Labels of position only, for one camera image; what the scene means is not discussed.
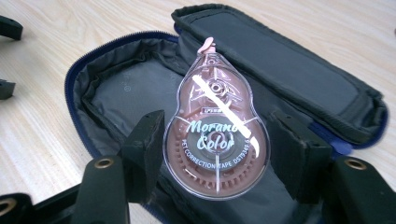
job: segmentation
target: wooden table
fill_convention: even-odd
[[[173,31],[176,8],[208,1],[14,1],[0,15],[24,27],[0,37],[0,78],[16,82],[0,101],[0,195],[29,193],[34,203],[76,185],[91,159],[70,119],[64,77],[79,57],[129,33]],[[389,126],[375,146],[352,156],[374,165],[396,190],[396,2],[219,1],[237,7],[384,94]],[[136,223],[156,223],[131,205]]]

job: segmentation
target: correction tape dispenser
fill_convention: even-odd
[[[267,131],[245,78],[209,37],[182,80],[163,155],[175,180],[208,200],[238,197],[259,181],[270,158]]]

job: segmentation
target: wood grain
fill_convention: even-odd
[[[174,33],[170,14],[208,1],[11,1],[0,15],[24,27],[22,40],[0,37],[0,78],[16,82],[0,101],[0,195],[29,193],[34,203],[76,185],[91,159],[64,99],[64,78],[79,57],[117,37]],[[374,165],[396,190],[396,2],[219,1],[360,78],[384,94],[390,117],[382,140],[353,156]],[[158,223],[140,205],[132,222]]]

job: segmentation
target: open pencil case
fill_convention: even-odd
[[[381,93],[235,8],[184,7],[172,17],[179,36],[126,35],[68,71],[66,101],[87,150],[93,157],[117,154],[149,112],[164,110],[168,122],[179,83],[213,36],[253,91],[271,140],[271,164],[253,189],[223,202],[190,195],[163,165],[145,206],[163,222],[317,223],[318,169],[381,137],[388,116]]]

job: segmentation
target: light wood surface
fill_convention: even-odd
[[[91,159],[68,114],[64,78],[79,57],[117,37],[174,33],[170,14],[208,1],[0,1],[0,15],[24,27],[22,40],[0,37],[0,78],[16,82],[0,101],[0,195],[29,193],[34,203],[76,185]],[[396,190],[396,2],[219,1],[314,51],[384,94],[389,125],[382,140],[352,156],[374,165]],[[134,223],[157,223],[131,205]]]

